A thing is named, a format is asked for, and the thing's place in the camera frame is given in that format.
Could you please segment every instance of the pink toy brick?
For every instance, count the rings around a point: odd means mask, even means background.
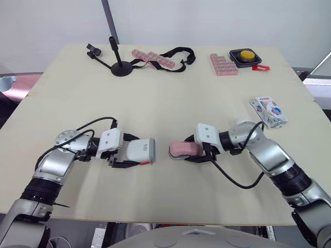
[[[217,76],[238,75],[236,64],[232,61],[228,62],[224,56],[217,56],[216,53],[213,53],[210,55],[210,59]]]
[[[157,61],[160,65],[168,67],[170,69],[174,68],[176,63],[174,61],[171,61],[170,59],[164,58],[156,53],[149,52],[148,54],[143,53],[137,49],[134,49],[132,51],[132,55],[135,58],[142,59],[143,61]]]

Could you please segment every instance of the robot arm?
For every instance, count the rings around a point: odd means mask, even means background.
[[[57,136],[55,146],[38,159],[31,181],[1,222],[0,248],[11,245],[46,247],[50,230],[40,222],[50,218],[55,200],[75,160],[88,162],[91,157],[106,159],[109,165],[117,168],[154,161],[154,139],[139,139],[122,133],[116,122],[113,121],[112,128],[103,132],[101,138],[94,137],[93,130],[66,130]],[[87,132],[92,132],[92,136],[86,135]],[[128,142],[126,157],[129,160],[117,162],[116,156],[123,141]]]
[[[231,154],[239,154],[236,151],[246,147],[261,170],[281,191],[283,198],[294,208],[292,217],[306,240],[317,247],[331,245],[330,196],[276,142],[267,139],[256,123],[243,122],[221,133],[212,126],[198,124],[195,141],[211,144],[220,153],[230,151]]]

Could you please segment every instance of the black strap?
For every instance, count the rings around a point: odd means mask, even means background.
[[[179,53],[179,52],[188,52],[189,55],[186,58],[186,61],[184,61],[183,59],[180,61],[180,63],[182,64],[182,67],[180,67],[177,70],[169,70],[166,69],[164,67],[162,67],[159,62],[157,61],[147,61],[143,66],[134,66],[135,64],[142,62],[142,59],[136,58],[133,61],[131,61],[130,63],[133,65],[133,68],[142,68],[144,67],[147,63],[151,63],[157,70],[164,70],[164,71],[169,71],[169,72],[182,72],[186,70],[186,66],[185,63],[187,63],[188,65],[191,65],[194,61],[195,61],[195,54],[194,51],[191,48],[185,48],[182,46],[179,46],[177,48],[174,48],[173,50],[170,50],[166,53],[160,54],[160,56],[165,57],[165,58],[171,58],[174,54]]]
[[[160,56],[165,57],[165,58],[171,58],[172,56],[174,56],[176,53],[179,53],[179,52],[188,52],[189,53],[189,55],[186,58],[186,61],[183,61],[184,63],[191,65],[195,61],[194,51],[191,48],[185,48],[183,46],[179,46],[166,53],[160,54]]]

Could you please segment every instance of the black stand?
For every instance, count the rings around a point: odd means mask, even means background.
[[[121,58],[118,53],[118,46],[116,44],[114,37],[112,37],[112,36],[109,37],[109,43],[110,43],[110,46],[112,47],[112,50],[114,51],[116,59],[117,59],[117,63],[113,64],[110,69],[111,72],[115,76],[129,75],[133,70],[132,64],[127,61],[121,61]]]

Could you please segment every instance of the black cable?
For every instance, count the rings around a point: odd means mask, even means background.
[[[259,121],[258,123],[256,123],[255,126],[250,130],[250,132],[249,132],[249,134],[248,134],[248,136],[247,136],[247,138],[246,138],[243,146],[241,147],[241,149],[240,149],[241,152],[245,149],[245,147],[246,147],[246,145],[247,145],[250,137],[252,136],[253,132],[255,131],[255,129],[258,128],[258,126],[261,125],[261,124],[262,124],[262,131],[264,131],[264,123],[262,121]],[[229,181],[231,181],[234,185],[236,185],[239,188],[242,188],[244,190],[248,190],[248,189],[254,188],[260,182],[261,178],[264,175],[264,172],[261,172],[261,174],[258,176],[258,178],[256,179],[256,181],[253,184],[248,185],[248,186],[244,186],[244,185],[241,185],[240,183],[236,182],[235,180],[233,180],[213,159],[210,159],[210,161],[216,166],[216,168],[219,169],[220,172],[222,172],[222,174]]]
[[[112,121],[112,126],[113,126],[114,123],[115,123],[115,124],[117,123],[117,120],[116,120],[114,117],[101,117],[101,118],[95,119],[95,120],[93,120],[93,121],[90,121],[89,123],[87,123],[87,124],[85,124],[85,125],[83,125],[83,126],[77,128],[76,130],[79,131],[79,130],[81,130],[81,129],[83,129],[83,128],[86,128],[87,126],[89,126],[89,125],[91,125],[91,124],[93,124],[93,123],[95,123],[95,122],[97,122],[97,121],[105,120],[105,119],[113,120],[113,121]]]
[[[38,165],[39,163],[41,162],[41,160],[43,159],[43,157],[45,157],[45,155],[47,155],[49,152],[57,149],[57,148],[61,148],[62,146],[64,145],[67,145],[68,143],[74,141],[76,138],[79,138],[80,136],[84,135],[85,133],[88,133],[88,132],[92,132],[92,137],[94,136],[94,130],[93,129],[87,129],[85,130],[84,132],[81,132],[80,134],[76,135],[75,137],[71,138],[70,140],[68,141],[65,141],[59,145],[56,145],[56,146],[53,146],[52,148],[48,149],[47,151],[45,151],[37,160],[37,163],[35,165],[35,170],[38,168]]]
[[[219,169],[220,172],[222,172],[222,174],[227,178],[229,179],[234,185],[238,186],[239,188],[242,188],[244,190],[248,190],[248,189],[251,189],[251,188],[254,188],[261,180],[261,178],[263,177],[264,175],[264,172],[262,172],[259,177],[256,179],[256,181],[251,184],[251,185],[248,185],[248,186],[244,186],[244,185],[241,185],[240,183],[236,182],[235,180],[233,180],[214,160],[210,160],[215,166],[216,168]]]

